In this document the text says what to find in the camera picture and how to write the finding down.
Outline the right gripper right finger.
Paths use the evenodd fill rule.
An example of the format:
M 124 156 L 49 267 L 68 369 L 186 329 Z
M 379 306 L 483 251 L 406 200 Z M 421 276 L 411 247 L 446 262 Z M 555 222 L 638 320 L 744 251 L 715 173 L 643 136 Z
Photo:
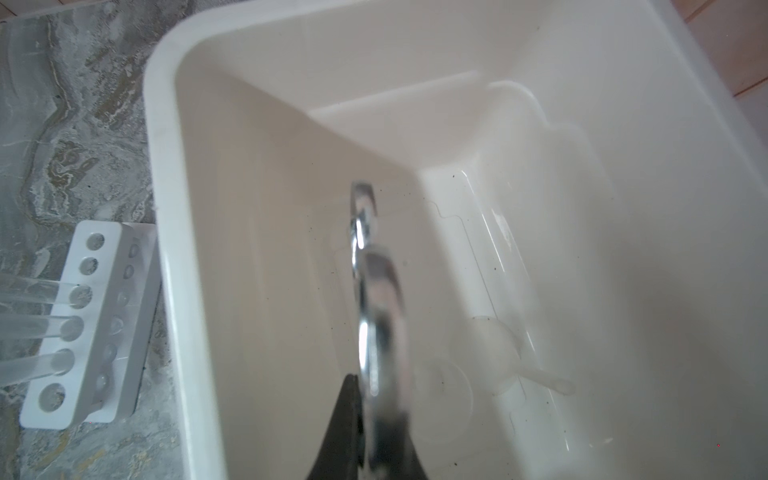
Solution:
M 400 430 L 400 453 L 398 454 L 398 478 L 427 480 L 426 472 L 419 460 L 407 426 Z

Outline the white plastic storage bin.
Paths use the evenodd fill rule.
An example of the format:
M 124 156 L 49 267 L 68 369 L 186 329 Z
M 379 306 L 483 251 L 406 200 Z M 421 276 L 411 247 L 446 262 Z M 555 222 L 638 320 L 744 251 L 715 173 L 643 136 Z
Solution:
M 358 369 L 372 184 L 432 479 L 763 479 L 767 152 L 666 1 L 253 1 L 146 66 L 190 479 L 303 479 Z

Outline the clear glass watch dish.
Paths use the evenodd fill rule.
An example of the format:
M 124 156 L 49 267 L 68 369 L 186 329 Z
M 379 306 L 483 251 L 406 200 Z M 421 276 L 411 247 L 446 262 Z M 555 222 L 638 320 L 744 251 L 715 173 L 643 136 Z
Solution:
M 473 393 L 464 372 L 452 361 L 434 358 L 414 369 L 412 430 L 431 443 L 456 440 L 468 427 Z

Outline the clear glass test tube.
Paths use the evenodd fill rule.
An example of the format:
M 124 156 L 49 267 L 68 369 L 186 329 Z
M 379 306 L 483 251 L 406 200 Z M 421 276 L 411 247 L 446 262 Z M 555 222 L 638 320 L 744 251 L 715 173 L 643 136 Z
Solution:
M 79 309 L 93 298 L 87 285 L 1 274 L 1 301 L 68 305 Z

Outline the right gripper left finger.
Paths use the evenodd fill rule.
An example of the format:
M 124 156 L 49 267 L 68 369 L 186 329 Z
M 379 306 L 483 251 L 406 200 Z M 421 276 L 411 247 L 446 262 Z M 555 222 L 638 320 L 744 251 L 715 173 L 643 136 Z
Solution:
M 362 401 L 358 376 L 348 374 L 307 478 L 356 480 L 362 465 Z

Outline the metal surgical scissors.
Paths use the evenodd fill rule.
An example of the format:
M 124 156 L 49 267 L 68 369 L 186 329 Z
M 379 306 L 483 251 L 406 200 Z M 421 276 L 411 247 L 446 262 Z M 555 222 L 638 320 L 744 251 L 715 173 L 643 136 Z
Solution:
M 358 304 L 358 363 L 364 469 L 375 479 L 409 479 L 410 367 L 406 315 L 396 267 L 378 242 L 374 188 L 350 192 L 352 273 Z

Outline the blue capped test tube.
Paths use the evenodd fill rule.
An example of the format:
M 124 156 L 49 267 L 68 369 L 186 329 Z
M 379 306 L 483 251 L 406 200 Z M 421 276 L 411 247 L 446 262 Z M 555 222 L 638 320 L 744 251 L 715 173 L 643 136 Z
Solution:
M 83 329 L 84 322 L 78 316 L 1 315 L 3 340 L 59 338 L 63 341 L 73 341 L 82 334 Z
M 0 385 L 6 387 L 48 376 L 63 375 L 73 367 L 74 363 L 75 356 L 67 349 L 43 355 L 2 360 Z

